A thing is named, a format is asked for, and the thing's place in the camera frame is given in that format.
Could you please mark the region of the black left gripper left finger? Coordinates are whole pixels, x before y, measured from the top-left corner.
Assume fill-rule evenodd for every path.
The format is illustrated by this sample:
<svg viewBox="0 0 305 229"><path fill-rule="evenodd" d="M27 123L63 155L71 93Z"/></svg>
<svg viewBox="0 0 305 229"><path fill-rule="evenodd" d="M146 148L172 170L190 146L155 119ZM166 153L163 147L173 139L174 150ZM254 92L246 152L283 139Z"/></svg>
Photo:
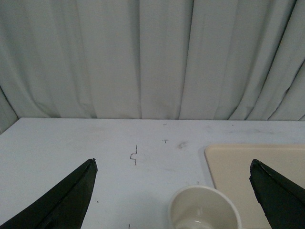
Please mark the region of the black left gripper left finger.
<svg viewBox="0 0 305 229"><path fill-rule="evenodd" d="M2 229L80 229L90 204L97 171L95 159L88 159L0 227Z"/></svg>

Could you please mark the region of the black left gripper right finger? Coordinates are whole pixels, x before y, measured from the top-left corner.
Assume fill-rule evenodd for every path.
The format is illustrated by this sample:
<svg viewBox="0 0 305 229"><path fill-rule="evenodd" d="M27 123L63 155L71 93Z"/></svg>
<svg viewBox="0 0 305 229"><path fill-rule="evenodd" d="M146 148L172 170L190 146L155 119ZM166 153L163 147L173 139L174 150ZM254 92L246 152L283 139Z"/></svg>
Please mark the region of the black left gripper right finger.
<svg viewBox="0 0 305 229"><path fill-rule="evenodd" d="M250 183L268 223L273 229L305 227L305 189L253 159Z"/></svg>

